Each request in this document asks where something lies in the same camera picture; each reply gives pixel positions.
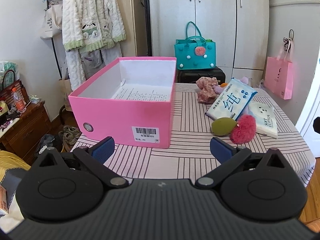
barcode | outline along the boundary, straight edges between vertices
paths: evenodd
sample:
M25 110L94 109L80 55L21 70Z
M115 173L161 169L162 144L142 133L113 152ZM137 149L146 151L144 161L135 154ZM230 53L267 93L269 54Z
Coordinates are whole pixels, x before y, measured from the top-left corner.
M143 134L157 134L156 129L152 129L152 128L138 128L138 127L136 127L136 132L143 133Z

wet wipes package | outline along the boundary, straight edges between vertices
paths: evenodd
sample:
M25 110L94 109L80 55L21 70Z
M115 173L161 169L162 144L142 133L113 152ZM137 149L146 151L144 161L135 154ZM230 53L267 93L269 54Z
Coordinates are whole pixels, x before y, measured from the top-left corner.
M256 119L257 133L278 138L277 122L273 107L251 101L248 113Z
M219 95L205 114L212 119L230 117L237 120L256 93L257 91L252 87L232 78L226 89Z

jacket sleeve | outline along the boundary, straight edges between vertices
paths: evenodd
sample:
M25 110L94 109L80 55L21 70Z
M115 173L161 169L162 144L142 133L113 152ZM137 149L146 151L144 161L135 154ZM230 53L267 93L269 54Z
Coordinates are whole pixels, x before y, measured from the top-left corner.
M112 39L114 42L124 41L126 34L117 0L104 0L103 4L105 15L109 14L112 22Z
M84 45L80 17L82 17L81 0L63 0L62 6L62 43L65 50Z

blue gripper pad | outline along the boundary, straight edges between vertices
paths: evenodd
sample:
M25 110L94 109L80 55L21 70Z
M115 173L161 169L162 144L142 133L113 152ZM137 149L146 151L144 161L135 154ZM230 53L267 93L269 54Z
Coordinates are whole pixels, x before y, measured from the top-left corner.
M115 140L108 136L88 149L88 153L101 164L104 164L115 151Z
M235 155L237 150L218 137L212 137L210 141L210 152L218 162L223 164Z

pink fluffy keychain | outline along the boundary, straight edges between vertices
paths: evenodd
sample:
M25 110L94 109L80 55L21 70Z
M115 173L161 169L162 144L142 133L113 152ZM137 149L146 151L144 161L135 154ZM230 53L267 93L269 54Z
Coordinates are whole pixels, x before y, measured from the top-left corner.
M256 134L256 120L249 114L243 114L238 120L238 124L232 130L230 139L235 144L250 142Z

